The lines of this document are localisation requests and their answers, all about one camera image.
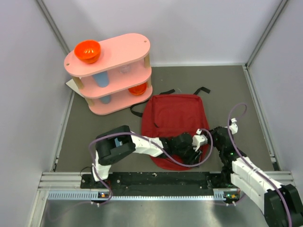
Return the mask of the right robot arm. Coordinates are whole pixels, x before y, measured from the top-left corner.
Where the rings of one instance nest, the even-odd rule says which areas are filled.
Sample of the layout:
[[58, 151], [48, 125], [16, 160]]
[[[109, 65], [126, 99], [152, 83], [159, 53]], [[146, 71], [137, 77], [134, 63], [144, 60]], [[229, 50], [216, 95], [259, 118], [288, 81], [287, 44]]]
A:
[[259, 207], [268, 226], [301, 227], [303, 204], [297, 188], [270, 178], [254, 165], [244, 152], [234, 147], [231, 130], [219, 126], [210, 133], [223, 163], [222, 184], [241, 189]]

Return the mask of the red backpack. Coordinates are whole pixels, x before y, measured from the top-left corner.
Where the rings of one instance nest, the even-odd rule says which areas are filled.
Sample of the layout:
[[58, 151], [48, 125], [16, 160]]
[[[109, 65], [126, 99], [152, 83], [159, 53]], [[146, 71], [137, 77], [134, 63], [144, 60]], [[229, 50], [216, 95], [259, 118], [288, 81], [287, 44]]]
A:
[[209, 129], [203, 101], [199, 92], [211, 90], [200, 87], [193, 94], [175, 94], [175, 90], [162, 92], [145, 101], [144, 111], [137, 112], [130, 107], [132, 114], [142, 118], [141, 134], [147, 137], [176, 137], [184, 132], [194, 136], [197, 129]]

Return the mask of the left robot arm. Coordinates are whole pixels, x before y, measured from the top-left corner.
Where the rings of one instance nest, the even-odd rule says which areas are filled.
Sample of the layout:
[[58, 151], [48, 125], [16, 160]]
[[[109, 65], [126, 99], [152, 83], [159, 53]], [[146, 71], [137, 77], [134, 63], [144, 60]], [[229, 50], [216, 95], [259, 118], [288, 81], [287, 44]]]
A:
[[201, 130], [193, 136], [184, 132], [176, 137], [168, 138], [150, 138], [134, 133], [122, 135], [122, 132], [131, 132], [129, 126], [120, 126], [97, 137], [99, 139], [113, 135], [95, 144], [95, 162], [91, 182], [96, 187], [105, 186], [111, 166], [132, 153], [150, 156], [156, 166], [165, 170], [187, 170], [189, 166], [200, 162], [202, 154], [200, 147], [208, 142]]

